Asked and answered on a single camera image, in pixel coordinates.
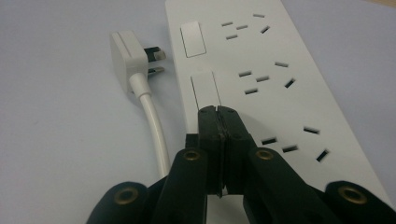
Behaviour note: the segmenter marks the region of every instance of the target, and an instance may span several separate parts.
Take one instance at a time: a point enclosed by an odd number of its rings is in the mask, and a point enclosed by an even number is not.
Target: clamp jaw
[[[396,213],[359,185],[332,182],[321,192],[305,184],[276,151],[256,146],[231,108],[202,108],[198,127],[167,177],[149,188],[118,184],[87,224],[203,224],[206,196],[224,189],[244,195],[250,223],[396,223]]]

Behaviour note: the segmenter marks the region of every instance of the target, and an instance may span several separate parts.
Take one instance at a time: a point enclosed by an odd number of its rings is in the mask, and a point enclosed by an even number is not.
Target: power socket
[[[168,0],[166,12],[188,133],[197,133],[199,108],[231,107],[256,144],[279,152],[307,184],[346,180],[390,204],[280,1]],[[209,223],[244,220],[210,206]]]

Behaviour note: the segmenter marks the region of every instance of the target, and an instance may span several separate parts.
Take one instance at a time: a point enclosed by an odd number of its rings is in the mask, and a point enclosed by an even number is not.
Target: socket hole
[[[257,82],[262,82],[262,81],[266,81],[268,79],[270,79],[270,78],[269,77],[258,77],[258,78],[256,78],[256,81]]]
[[[246,77],[246,76],[250,76],[250,75],[251,75],[251,71],[246,71],[246,72],[239,73],[240,77]]]
[[[224,22],[221,26],[228,26],[232,25],[233,23],[231,21]]]
[[[292,78],[288,83],[286,83],[285,87],[288,89],[295,81],[296,79]]]
[[[295,150],[298,150],[298,147],[297,147],[297,146],[283,147],[283,148],[282,148],[282,151],[283,151],[284,153],[291,152],[291,151],[295,151]]]
[[[242,29],[245,29],[245,28],[248,28],[248,26],[247,25],[241,25],[241,26],[236,27],[236,30],[242,30]]]
[[[275,65],[276,65],[276,66],[279,66],[279,67],[289,67],[289,64],[288,64],[288,63],[275,62]]]
[[[255,92],[258,92],[259,90],[256,88],[256,89],[251,89],[251,90],[247,90],[247,91],[245,91],[245,94],[246,95],[249,95],[249,94],[251,94],[251,93],[255,93]]]
[[[225,37],[227,40],[230,40],[230,39],[234,39],[234,38],[237,38],[238,37],[238,35],[229,35],[229,36],[227,36],[227,37]]]
[[[310,127],[304,127],[304,132],[306,133],[314,133],[314,134],[320,134],[320,130],[310,128]]]
[[[324,149],[324,151],[322,151],[322,153],[320,153],[320,155],[317,157],[317,161],[318,162],[322,162],[323,159],[327,156],[327,154],[329,154],[330,151],[327,149]]]
[[[265,16],[262,14],[253,14],[253,17],[259,17],[259,18],[264,18]]]
[[[270,29],[269,26],[265,26],[264,29],[262,29],[262,34],[264,34],[265,32],[267,32]]]
[[[273,143],[275,143],[275,142],[277,142],[277,140],[276,140],[275,137],[273,137],[273,138],[268,138],[268,139],[262,140],[262,145],[265,146],[265,145],[273,144]]]

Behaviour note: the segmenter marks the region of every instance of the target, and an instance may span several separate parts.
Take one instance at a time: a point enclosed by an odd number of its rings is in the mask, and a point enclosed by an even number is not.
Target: power plug
[[[134,91],[129,83],[132,75],[148,77],[163,71],[162,67],[149,69],[149,63],[165,59],[165,53],[158,47],[143,49],[132,31],[112,33],[110,47],[114,71],[125,92]]]
[[[165,54],[158,47],[143,49],[132,31],[111,34],[110,47],[114,71],[122,89],[126,92],[133,92],[145,110],[157,154],[160,176],[164,177],[169,172],[170,161],[163,127],[151,100],[148,74],[163,71],[162,67],[149,69],[149,62],[162,60]]]

